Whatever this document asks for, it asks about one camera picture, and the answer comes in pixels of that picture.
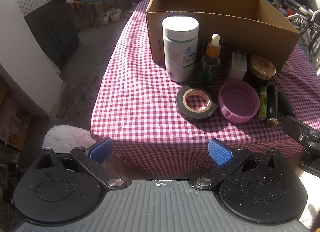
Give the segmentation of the black gold lipstick tube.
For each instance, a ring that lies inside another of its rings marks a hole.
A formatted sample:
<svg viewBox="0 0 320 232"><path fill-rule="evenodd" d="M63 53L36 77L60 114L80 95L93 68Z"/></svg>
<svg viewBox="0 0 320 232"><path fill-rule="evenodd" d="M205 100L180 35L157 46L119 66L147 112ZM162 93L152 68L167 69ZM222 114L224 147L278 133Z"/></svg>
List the black gold lipstick tube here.
<svg viewBox="0 0 320 232"><path fill-rule="evenodd" d="M266 125L276 127L278 125L278 91L275 85L267 87L267 118Z"/></svg>

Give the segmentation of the black electrical tape roll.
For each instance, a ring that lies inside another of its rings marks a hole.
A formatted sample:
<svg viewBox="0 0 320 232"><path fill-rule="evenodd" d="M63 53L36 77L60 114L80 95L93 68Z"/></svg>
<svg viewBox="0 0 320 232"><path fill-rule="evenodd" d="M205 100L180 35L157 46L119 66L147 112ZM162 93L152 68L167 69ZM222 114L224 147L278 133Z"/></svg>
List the black electrical tape roll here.
<svg viewBox="0 0 320 232"><path fill-rule="evenodd" d="M212 89L200 85L184 85L176 96L179 114L191 123L208 120L217 110L218 102Z"/></svg>

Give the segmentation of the white wall charger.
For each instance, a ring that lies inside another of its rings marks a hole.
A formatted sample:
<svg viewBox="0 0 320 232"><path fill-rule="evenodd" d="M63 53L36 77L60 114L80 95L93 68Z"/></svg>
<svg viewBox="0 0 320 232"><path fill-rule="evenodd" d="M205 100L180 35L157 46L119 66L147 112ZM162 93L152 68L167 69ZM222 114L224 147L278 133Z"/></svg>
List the white wall charger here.
<svg viewBox="0 0 320 232"><path fill-rule="evenodd" d="M246 54L232 53L227 80L242 80L247 72Z"/></svg>

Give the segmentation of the cardboard box on floor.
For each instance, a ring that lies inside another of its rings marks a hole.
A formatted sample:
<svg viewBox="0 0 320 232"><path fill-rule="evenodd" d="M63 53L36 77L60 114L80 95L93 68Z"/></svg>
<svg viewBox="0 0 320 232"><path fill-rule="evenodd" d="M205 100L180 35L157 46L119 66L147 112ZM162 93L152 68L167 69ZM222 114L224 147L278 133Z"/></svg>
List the cardboard box on floor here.
<svg viewBox="0 0 320 232"><path fill-rule="evenodd" d="M1 142L22 151L31 115L9 91L9 85L1 78Z"/></svg>

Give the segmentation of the green dropper bottle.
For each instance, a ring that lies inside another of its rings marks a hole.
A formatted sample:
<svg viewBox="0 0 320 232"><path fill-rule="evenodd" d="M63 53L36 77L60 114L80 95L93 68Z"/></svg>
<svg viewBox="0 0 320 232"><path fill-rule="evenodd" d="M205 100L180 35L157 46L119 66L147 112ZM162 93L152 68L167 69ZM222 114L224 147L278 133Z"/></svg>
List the green dropper bottle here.
<svg viewBox="0 0 320 232"><path fill-rule="evenodd" d="M220 52L220 36L214 33L207 45L206 53L201 57L200 61L199 73L201 82L204 85L211 86L216 79L221 65Z"/></svg>

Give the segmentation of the white sneakers pair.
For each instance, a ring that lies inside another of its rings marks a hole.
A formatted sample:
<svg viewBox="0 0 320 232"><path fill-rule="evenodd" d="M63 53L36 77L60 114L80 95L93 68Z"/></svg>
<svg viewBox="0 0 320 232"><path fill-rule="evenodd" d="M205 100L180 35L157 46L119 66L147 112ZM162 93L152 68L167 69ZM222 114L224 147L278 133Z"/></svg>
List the white sneakers pair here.
<svg viewBox="0 0 320 232"><path fill-rule="evenodd" d="M120 8L112 8L100 17L102 26L108 25L110 22L118 22L121 18L122 10Z"/></svg>

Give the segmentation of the brown cardboard box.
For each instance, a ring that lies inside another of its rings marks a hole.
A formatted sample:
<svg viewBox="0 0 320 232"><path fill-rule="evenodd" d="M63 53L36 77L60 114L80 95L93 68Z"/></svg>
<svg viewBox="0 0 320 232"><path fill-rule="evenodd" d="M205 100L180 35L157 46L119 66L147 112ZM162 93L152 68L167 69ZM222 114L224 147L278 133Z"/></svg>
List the brown cardboard box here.
<svg viewBox="0 0 320 232"><path fill-rule="evenodd" d="M199 22L199 41L214 33L234 50L257 54L280 70L300 34L266 0L150 0L146 9L149 43L154 62L164 62L162 21L168 16L192 16Z"/></svg>

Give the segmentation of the wheelchair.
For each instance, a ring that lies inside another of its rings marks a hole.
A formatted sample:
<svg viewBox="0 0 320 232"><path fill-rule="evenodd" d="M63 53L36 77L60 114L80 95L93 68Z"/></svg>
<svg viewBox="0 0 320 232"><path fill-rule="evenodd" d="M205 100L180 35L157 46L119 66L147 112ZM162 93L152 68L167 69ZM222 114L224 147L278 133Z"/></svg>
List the wheelchair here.
<svg viewBox="0 0 320 232"><path fill-rule="evenodd" d="M302 44L308 48L309 61L319 75L319 8L316 0L277 0L292 14L285 16L300 33Z"/></svg>

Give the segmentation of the black oval object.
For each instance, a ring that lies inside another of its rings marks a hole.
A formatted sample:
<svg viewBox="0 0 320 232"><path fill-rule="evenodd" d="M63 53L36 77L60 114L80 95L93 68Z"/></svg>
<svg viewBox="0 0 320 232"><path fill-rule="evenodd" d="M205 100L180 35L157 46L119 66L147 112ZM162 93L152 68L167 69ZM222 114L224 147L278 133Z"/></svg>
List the black oval object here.
<svg viewBox="0 0 320 232"><path fill-rule="evenodd" d="M289 102L287 96L284 93L278 93L278 106L285 117L291 116L293 118L296 117L291 103Z"/></svg>

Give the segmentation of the purple checkered tablecloth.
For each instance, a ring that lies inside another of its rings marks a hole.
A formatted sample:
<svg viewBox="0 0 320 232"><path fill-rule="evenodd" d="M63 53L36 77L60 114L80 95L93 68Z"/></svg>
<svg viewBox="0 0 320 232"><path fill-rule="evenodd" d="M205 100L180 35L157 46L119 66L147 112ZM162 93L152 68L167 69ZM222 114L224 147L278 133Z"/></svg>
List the purple checkered tablecloth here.
<svg viewBox="0 0 320 232"><path fill-rule="evenodd" d="M154 178L175 178L194 170L213 168L210 139L252 153L279 150L285 158L302 151L281 126L268 127L258 118L236 125L219 111L192 124L179 114L180 85L171 81L163 65L153 63L145 11L141 1L125 25L101 82L91 119L94 139L112 139L123 160Z"/></svg>

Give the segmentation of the purple plastic lid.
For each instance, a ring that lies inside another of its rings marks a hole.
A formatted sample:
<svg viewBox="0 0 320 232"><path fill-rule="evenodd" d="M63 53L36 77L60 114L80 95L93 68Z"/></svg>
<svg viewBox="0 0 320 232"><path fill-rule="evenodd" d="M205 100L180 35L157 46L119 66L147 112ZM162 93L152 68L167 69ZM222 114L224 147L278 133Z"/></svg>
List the purple plastic lid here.
<svg viewBox="0 0 320 232"><path fill-rule="evenodd" d="M248 83L240 80L225 82L218 94L221 114L236 124L249 122L260 107L259 95Z"/></svg>

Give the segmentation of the polka dot covered cabinet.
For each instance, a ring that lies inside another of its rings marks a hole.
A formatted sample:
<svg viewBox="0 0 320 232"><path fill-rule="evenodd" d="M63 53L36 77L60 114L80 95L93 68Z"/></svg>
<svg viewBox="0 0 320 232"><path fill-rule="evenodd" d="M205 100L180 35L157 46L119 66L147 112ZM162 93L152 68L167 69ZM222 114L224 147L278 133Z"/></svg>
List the polka dot covered cabinet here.
<svg viewBox="0 0 320 232"><path fill-rule="evenodd" d="M79 43L68 4L74 0L16 0L35 40L59 69Z"/></svg>

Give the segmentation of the white fluffy cushion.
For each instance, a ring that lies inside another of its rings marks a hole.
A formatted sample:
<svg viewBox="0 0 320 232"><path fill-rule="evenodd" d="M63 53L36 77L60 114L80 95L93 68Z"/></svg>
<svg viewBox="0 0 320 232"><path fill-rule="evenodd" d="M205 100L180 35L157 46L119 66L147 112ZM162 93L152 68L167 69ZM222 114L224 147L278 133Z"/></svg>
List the white fluffy cushion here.
<svg viewBox="0 0 320 232"><path fill-rule="evenodd" d="M68 153L73 148L88 148L95 143L91 133L79 127L56 125L45 135L42 149L52 148L55 153Z"/></svg>

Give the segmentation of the white supplement bottle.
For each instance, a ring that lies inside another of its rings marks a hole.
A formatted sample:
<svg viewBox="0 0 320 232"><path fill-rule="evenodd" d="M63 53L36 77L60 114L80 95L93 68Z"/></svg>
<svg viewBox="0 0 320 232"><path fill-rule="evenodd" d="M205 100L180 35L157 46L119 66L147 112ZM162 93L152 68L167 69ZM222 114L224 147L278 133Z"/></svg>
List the white supplement bottle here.
<svg viewBox="0 0 320 232"><path fill-rule="evenodd" d="M186 82L194 72L199 22L191 16L169 16L162 29L167 75L174 82Z"/></svg>

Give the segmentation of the gold lidded dark jar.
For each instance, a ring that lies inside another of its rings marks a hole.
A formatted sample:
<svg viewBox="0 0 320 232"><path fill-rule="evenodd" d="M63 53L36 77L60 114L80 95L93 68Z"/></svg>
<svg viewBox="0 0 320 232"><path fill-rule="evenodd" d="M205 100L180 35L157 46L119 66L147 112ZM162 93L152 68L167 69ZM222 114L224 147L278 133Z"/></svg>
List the gold lidded dark jar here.
<svg viewBox="0 0 320 232"><path fill-rule="evenodd" d="M267 83L276 75L274 64L259 55L252 55L247 63L247 71L243 81L248 83L256 91Z"/></svg>

